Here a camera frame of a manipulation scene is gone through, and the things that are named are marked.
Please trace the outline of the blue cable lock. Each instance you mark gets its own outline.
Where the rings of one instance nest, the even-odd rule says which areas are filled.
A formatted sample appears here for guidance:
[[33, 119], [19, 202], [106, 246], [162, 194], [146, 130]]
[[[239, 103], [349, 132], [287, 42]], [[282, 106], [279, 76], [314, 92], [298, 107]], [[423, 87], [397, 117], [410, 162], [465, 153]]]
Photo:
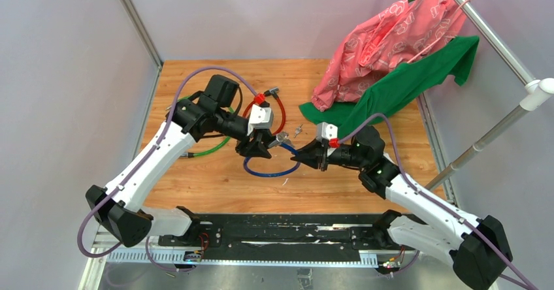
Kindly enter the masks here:
[[[288, 146], [288, 145], [285, 145], [285, 144], [278, 145], [278, 143], [276, 141], [276, 138], [275, 138], [274, 142], [272, 143], [272, 145], [273, 146], [278, 146], [278, 147], [281, 147], [281, 148], [287, 150], [291, 155], [295, 155], [297, 153], [297, 149], [295, 147], [292, 148], [291, 146]], [[301, 165], [300, 163], [294, 162], [294, 165], [292, 167], [288, 168], [288, 169], [280, 169], [280, 170], [274, 169], [273, 171], [258, 171], [258, 170], [252, 169], [250, 167], [250, 161], [251, 160], [252, 160], [251, 157], [245, 158], [245, 160], [243, 160], [242, 168], [248, 174], [250, 174], [252, 176], [260, 177], [260, 178], [277, 178], [277, 177], [288, 176], [288, 175], [292, 174], [293, 172], [296, 172], [300, 168], [300, 165]]]

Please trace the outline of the silver key with ring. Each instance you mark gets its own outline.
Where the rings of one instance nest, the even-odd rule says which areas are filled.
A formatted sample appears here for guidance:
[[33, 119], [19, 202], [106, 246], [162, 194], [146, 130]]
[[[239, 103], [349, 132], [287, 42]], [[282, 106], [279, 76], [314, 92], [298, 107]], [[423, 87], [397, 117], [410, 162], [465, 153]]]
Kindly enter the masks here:
[[295, 128], [293, 137], [296, 138], [302, 132], [302, 124]]

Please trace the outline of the green cable lock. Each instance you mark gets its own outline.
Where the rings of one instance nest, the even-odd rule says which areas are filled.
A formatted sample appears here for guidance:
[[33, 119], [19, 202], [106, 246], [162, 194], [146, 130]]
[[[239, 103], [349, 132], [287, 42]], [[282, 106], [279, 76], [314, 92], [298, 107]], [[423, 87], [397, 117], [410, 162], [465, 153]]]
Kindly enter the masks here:
[[[181, 98], [179, 98], [179, 101], [182, 100], [182, 99], [187, 99], [187, 98], [189, 98], [189, 96], [181, 97]], [[166, 107], [165, 111], [168, 112], [170, 109], [171, 109], [171, 105], [168, 105]], [[232, 107], [229, 107], [228, 111], [234, 112], [235, 110]], [[217, 137], [222, 137], [222, 135], [212, 135], [212, 136], [209, 136], [209, 137], [210, 138], [217, 138]], [[214, 147], [212, 147], [208, 150], [205, 150], [205, 151], [201, 151], [201, 152], [186, 151], [180, 157], [181, 158], [194, 158], [194, 157], [203, 157], [203, 156], [206, 156], [206, 155], [210, 155], [210, 154], [220, 150], [221, 148], [223, 148], [230, 141], [230, 139], [231, 139], [230, 137], [225, 137], [220, 143], [218, 143]]]

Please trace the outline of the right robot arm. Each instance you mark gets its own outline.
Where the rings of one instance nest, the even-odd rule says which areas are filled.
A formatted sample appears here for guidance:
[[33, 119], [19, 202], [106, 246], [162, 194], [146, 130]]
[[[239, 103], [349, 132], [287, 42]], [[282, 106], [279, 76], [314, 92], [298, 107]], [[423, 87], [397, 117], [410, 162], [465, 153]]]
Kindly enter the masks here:
[[363, 187], [384, 200], [409, 210], [410, 219], [394, 210], [375, 224], [374, 243], [381, 249], [394, 244], [421, 251], [452, 267], [471, 289], [489, 289], [513, 260], [506, 232], [493, 217], [479, 218], [449, 204], [405, 174], [385, 152], [385, 142], [371, 125], [348, 144], [337, 139], [336, 126], [321, 123], [309, 144], [293, 160], [313, 169], [336, 165], [358, 172]]

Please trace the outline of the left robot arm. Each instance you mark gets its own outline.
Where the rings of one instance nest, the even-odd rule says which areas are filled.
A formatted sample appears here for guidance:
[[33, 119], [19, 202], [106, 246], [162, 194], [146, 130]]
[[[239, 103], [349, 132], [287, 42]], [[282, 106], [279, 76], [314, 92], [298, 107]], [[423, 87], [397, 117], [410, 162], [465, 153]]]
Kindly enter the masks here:
[[149, 236], [164, 235], [175, 236], [184, 246], [199, 241], [199, 220], [194, 213], [182, 206], [147, 208], [144, 201], [174, 162], [207, 134], [235, 139], [241, 156], [271, 157], [272, 109], [260, 94], [247, 118], [230, 112], [239, 90], [237, 82], [215, 74], [205, 90], [174, 104], [154, 138], [117, 177], [104, 187], [88, 189], [86, 200], [94, 218], [120, 245], [130, 248]]

